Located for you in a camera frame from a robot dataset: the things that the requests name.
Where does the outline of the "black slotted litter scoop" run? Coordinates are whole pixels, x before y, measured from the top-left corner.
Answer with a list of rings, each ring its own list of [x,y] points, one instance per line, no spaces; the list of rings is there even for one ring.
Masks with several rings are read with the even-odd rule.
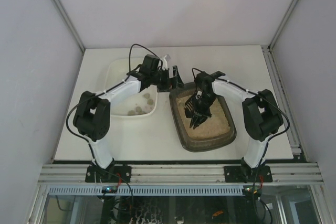
[[[195,97],[191,96],[185,103],[184,103],[184,112],[187,118],[192,118],[194,115],[194,101]]]

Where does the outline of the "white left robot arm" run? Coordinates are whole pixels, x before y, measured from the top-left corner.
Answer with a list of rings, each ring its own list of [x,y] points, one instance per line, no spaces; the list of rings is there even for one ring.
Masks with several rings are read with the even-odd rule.
[[[150,86],[156,86],[158,92],[184,87],[178,67],[169,67],[167,62],[168,55],[162,58],[146,55],[121,82],[100,93],[85,91],[70,110],[66,127],[71,134],[87,142],[95,165],[106,169],[114,160],[106,137],[112,107]]]

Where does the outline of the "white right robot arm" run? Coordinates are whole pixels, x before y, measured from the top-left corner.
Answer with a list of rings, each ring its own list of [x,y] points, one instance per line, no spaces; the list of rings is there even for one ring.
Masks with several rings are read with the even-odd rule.
[[[195,129],[212,116],[210,107],[217,96],[240,103],[245,130],[250,137],[242,164],[255,169],[265,162],[270,140],[288,130],[278,132],[288,117],[279,109],[270,90],[253,92],[224,77],[220,71],[212,74],[200,71],[195,75],[196,88],[185,104],[185,115],[191,119],[190,128]]]

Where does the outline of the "grey-green litter clump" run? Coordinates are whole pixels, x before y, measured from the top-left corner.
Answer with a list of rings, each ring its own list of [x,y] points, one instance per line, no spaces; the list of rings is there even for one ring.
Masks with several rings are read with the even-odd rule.
[[[128,115],[131,116],[131,115],[135,115],[135,112],[133,110],[129,111],[128,112]]]

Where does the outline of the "grey-green clump in bin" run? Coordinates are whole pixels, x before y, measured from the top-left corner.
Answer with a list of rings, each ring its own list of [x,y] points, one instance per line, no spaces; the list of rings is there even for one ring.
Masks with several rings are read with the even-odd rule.
[[[154,103],[154,101],[152,99],[148,99],[148,101],[147,101],[148,105],[152,105],[153,103]]]

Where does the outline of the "white plastic bin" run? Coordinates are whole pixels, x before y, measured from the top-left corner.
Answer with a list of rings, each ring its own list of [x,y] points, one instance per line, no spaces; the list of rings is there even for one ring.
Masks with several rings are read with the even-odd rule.
[[[143,62],[142,58],[135,58],[128,61],[127,58],[115,60],[110,63],[109,68],[106,74],[106,80],[104,88],[108,89],[113,87],[114,85],[120,83],[123,79],[126,78],[127,72],[129,70],[133,70],[139,64]],[[148,105],[148,99],[144,98],[143,95],[145,93],[149,93],[150,97],[148,99],[152,99],[154,103],[152,105]],[[158,98],[156,86],[149,86],[148,88],[142,90],[140,93],[134,94],[129,96],[128,98],[123,98],[120,103],[117,105],[113,105],[111,108],[111,117],[113,118],[124,118],[128,115],[128,112],[133,110],[135,115],[131,115],[131,117],[138,117],[138,116],[149,116],[151,115],[154,110],[156,109],[156,101]],[[142,108],[142,112],[137,113],[135,108],[140,106]]]

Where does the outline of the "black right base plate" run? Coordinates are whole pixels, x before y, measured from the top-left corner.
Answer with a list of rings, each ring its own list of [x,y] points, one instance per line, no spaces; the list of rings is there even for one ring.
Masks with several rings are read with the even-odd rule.
[[[261,165],[257,168],[243,165],[225,166],[224,176],[227,183],[273,182],[270,167],[266,165]]]

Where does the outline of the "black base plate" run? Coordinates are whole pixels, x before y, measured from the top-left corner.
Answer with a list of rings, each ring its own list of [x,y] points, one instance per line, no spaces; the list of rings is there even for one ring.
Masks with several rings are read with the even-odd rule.
[[[273,182],[270,167],[266,165],[261,165],[257,168],[243,165],[225,166],[224,176],[227,183]]]
[[[91,164],[86,171],[86,183],[117,183],[131,180],[132,167],[128,165],[110,165],[103,169],[97,165]]]

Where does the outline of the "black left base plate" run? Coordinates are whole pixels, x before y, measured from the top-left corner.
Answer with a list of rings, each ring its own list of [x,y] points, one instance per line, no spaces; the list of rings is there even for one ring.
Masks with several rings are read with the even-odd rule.
[[[86,171],[86,183],[117,183],[131,180],[132,167],[128,165],[110,165],[103,169],[97,165],[91,164]]]

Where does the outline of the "aluminium mounting rail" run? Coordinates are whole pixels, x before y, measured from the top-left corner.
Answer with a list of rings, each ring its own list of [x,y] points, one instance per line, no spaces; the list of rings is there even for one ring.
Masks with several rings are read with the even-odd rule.
[[[87,174],[85,164],[44,165],[39,184],[83,185]],[[224,164],[207,165],[131,165],[130,184],[223,184]],[[323,178],[317,164],[269,164],[273,182],[279,185],[322,184]]]

